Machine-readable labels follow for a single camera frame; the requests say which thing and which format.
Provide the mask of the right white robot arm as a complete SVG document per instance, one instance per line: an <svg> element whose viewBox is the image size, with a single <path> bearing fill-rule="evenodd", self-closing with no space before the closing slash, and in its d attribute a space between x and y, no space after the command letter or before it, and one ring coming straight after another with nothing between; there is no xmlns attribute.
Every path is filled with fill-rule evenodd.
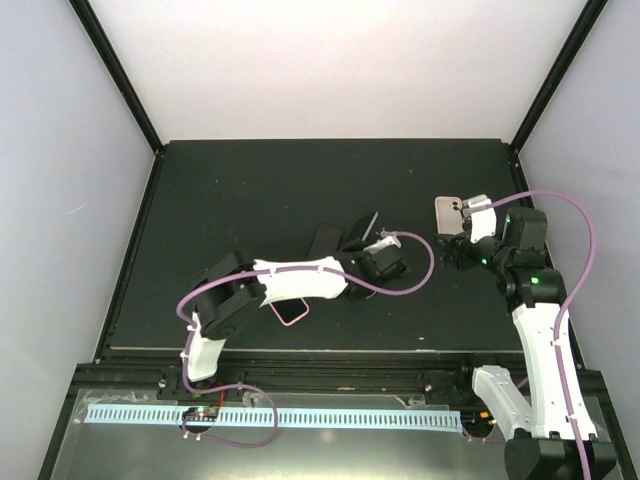
<svg viewBox="0 0 640 480"><path fill-rule="evenodd" d="M446 265L491 272L521 341L529 393L509 372L484 365L460 372L457 396L482 400L505 439L511 479L603 479L616 466L614 445L598 436L572 362L566 288L547 261L546 215L512 207L505 222L484 196L453 197L437 208L437 245Z"/></svg>

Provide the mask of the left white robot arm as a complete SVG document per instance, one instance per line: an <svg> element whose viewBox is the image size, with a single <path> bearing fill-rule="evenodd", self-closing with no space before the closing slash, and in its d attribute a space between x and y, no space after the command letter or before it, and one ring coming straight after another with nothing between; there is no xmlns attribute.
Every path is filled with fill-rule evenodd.
<svg viewBox="0 0 640 480"><path fill-rule="evenodd" d="M213 269L215 278L204 278L178 304L177 313L189 331L179 386L193 399L207 397L225 343L258 309L308 298L364 298L407 270L395 240L302 262L252 260L241 252L228 255Z"/></svg>

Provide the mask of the beige phone case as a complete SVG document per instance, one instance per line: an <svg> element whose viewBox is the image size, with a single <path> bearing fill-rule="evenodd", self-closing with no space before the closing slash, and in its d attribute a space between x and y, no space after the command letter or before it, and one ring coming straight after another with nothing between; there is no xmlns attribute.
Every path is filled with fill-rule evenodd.
<svg viewBox="0 0 640 480"><path fill-rule="evenodd" d="M437 233L457 235L463 231L462 201L454 196L437 196L434 199Z"/></svg>

